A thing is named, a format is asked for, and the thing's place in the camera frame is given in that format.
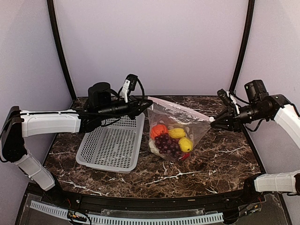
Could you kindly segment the orange toy fruit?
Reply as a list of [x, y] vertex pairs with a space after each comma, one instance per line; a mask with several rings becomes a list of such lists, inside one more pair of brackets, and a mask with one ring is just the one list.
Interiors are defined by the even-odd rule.
[[150, 138], [154, 140], [157, 136], [162, 134], [168, 134], [168, 129], [164, 124], [157, 124], [151, 129]]

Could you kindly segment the dark red toy grapes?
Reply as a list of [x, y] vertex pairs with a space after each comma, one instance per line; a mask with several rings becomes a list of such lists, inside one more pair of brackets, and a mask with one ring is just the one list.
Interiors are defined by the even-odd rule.
[[178, 159], [183, 156], [183, 152], [178, 144], [179, 140], [171, 138], [168, 133], [163, 133], [154, 138], [154, 145], [159, 154], [171, 159]]

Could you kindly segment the clear pink-dotted zip bag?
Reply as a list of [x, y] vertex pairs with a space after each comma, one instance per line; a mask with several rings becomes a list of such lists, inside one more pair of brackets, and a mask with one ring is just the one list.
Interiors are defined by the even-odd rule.
[[[148, 99], [153, 101], [152, 106], [147, 109], [150, 131], [157, 124], [164, 124], [168, 130], [182, 128], [186, 132], [185, 137], [193, 142], [194, 149], [211, 128], [210, 123], [214, 120], [213, 117], [156, 97], [149, 97]], [[171, 162], [180, 162], [179, 158], [171, 159], [162, 155], [159, 157]]]

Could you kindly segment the large yellow toy fruit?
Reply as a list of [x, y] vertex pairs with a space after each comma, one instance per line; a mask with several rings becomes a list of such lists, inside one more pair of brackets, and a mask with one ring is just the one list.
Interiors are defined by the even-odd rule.
[[169, 136], [174, 139], [180, 139], [186, 136], [186, 132], [182, 128], [173, 128], [168, 130]]

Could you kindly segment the small yellow toy fruit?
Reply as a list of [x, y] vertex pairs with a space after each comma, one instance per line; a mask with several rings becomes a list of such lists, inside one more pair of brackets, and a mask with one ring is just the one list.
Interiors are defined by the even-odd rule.
[[187, 137], [181, 138], [178, 144], [180, 146], [181, 151], [184, 153], [188, 153], [193, 150], [193, 142]]

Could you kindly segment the red toy bell pepper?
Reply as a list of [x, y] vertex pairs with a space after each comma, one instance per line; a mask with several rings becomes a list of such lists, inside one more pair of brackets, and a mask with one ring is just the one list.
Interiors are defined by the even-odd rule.
[[179, 158], [179, 161], [186, 160], [189, 157], [190, 157], [190, 153], [186, 153]]

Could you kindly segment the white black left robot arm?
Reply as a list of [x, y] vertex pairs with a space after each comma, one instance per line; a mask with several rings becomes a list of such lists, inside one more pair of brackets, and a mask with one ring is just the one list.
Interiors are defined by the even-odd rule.
[[128, 116], [133, 120], [153, 104], [144, 94], [141, 97], [131, 95], [137, 84], [142, 84], [139, 79], [126, 79], [116, 92], [107, 82], [96, 83], [89, 87], [87, 103], [80, 110], [32, 112], [13, 106], [0, 134], [1, 162], [18, 166], [48, 192], [55, 204], [63, 204], [66, 193], [59, 189], [57, 179], [26, 149], [25, 138], [55, 133], [89, 133], [105, 126], [109, 119]]

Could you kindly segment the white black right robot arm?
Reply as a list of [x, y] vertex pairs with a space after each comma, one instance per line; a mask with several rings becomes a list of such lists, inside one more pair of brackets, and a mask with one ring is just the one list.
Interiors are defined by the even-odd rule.
[[[211, 122], [211, 126], [231, 132], [255, 132], [257, 128], [247, 128], [246, 125], [257, 121], [272, 122], [276, 137], [283, 134], [286, 140], [292, 141], [293, 147], [300, 146], [300, 116], [297, 109], [282, 95], [254, 98], [248, 105], [240, 107], [234, 96], [224, 90], [218, 92], [219, 98], [226, 108]], [[291, 172], [274, 172], [254, 175], [244, 182], [244, 189], [240, 191], [239, 199], [243, 203], [250, 203], [258, 193], [279, 192], [290, 195], [300, 194], [300, 168], [294, 167]]]

